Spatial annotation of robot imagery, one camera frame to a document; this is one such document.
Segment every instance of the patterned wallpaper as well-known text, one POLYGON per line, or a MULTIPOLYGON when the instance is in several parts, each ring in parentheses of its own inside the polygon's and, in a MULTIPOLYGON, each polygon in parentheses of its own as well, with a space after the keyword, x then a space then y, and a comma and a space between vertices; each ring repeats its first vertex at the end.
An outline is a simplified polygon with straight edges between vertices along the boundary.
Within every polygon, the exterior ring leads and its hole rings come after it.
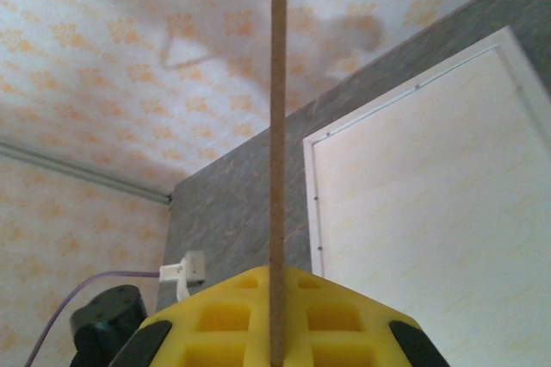
MULTIPOLYGON (((288 111, 469 0, 289 0, 288 111)), ((269 0, 0 0, 0 137, 171 191, 268 125, 269 0)))
MULTIPOLYGON (((169 212, 134 196, 0 158, 0 365, 21 367, 47 319, 80 282, 101 271, 155 271, 169 212)), ((67 366, 69 316, 94 295, 138 285, 148 312, 158 281, 110 278, 91 284, 62 313, 34 367, 67 366)))

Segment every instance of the gray marble pattern surface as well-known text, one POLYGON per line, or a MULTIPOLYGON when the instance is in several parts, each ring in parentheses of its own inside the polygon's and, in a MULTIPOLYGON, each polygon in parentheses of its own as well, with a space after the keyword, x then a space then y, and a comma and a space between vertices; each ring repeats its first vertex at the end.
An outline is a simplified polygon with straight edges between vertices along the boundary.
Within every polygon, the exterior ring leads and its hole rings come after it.
MULTIPOLYGON (((475 0, 288 117, 287 265, 310 270, 302 140, 507 25, 551 90, 551 0, 475 0)), ((267 264, 268 156, 266 130, 177 185, 165 264, 204 250, 202 288, 267 264)), ((175 287, 163 285, 158 308, 174 301, 175 287)))

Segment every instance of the white frame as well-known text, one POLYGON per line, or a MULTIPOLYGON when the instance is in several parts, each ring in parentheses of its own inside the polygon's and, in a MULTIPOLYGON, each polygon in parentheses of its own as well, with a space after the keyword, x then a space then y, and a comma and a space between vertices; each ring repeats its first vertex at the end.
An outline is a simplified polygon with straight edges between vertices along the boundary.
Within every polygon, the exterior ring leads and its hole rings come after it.
POLYGON ((546 95, 546 88, 539 79, 531 63, 524 55, 523 49, 518 43, 515 35, 509 27, 500 29, 498 32, 486 37, 460 53, 435 65, 426 72, 406 81, 395 89, 390 90, 384 95, 376 98, 372 102, 361 106, 361 108, 334 121, 329 126, 321 128, 317 132, 307 136, 303 140, 304 163, 306 173, 306 199, 308 209, 308 226, 310 233, 310 251, 312 257, 312 271, 315 275, 323 277, 323 240, 321 239, 321 227, 319 223, 319 203, 318 185, 316 181, 316 159, 314 157, 314 145, 322 140, 331 138, 334 134, 344 130, 352 124, 364 119, 368 115, 384 109, 385 107, 396 103, 401 98, 420 90, 436 78, 454 70, 475 59, 483 53, 490 50, 498 50, 500 58, 508 68, 513 81, 522 91, 523 103, 531 114, 536 118, 536 126, 540 128, 542 134, 551 146, 551 102, 546 95))

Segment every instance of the black rubber piece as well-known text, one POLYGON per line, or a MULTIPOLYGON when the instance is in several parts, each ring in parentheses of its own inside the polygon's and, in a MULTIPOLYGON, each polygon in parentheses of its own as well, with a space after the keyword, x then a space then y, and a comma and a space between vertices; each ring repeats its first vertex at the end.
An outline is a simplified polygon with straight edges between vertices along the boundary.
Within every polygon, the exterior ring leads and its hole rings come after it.
POLYGON ((412 367, 449 367, 427 334, 403 321, 388 323, 412 367))
POLYGON ((71 316, 77 347, 74 367, 107 367, 145 318, 141 294, 133 285, 120 285, 97 295, 71 316))
POLYGON ((157 321, 138 330, 109 367, 149 367, 172 328, 170 321, 157 321))

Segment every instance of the wire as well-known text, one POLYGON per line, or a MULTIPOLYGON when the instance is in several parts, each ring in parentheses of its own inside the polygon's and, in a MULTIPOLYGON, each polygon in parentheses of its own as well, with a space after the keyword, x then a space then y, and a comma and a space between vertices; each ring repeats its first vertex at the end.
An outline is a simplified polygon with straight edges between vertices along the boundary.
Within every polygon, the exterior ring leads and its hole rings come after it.
POLYGON ((102 272, 99 274, 95 274, 94 276, 88 278, 85 281, 82 281, 69 295, 59 304, 58 309, 55 310, 55 313, 50 317, 50 320, 48 320, 46 326, 42 330, 42 333, 40 334, 40 337, 36 340, 36 344, 34 345, 33 350, 31 351, 30 355, 28 356, 27 362, 25 363, 24 367, 30 367, 33 364, 34 359, 36 358, 36 355, 38 354, 39 349, 42 347, 42 344, 44 344, 44 340, 46 339, 46 336, 52 329, 53 323, 58 319, 61 312, 64 310, 64 308, 67 306, 67 304, 75 297, 78 292, 80 292, 81 289, 84 287, 90 285, 94 281, 97 281, 98 279, 105 278, 105 277, 136 277, 136 278, 159 278, 159 272, 143 272, 143 271, 107 271, 102 272))

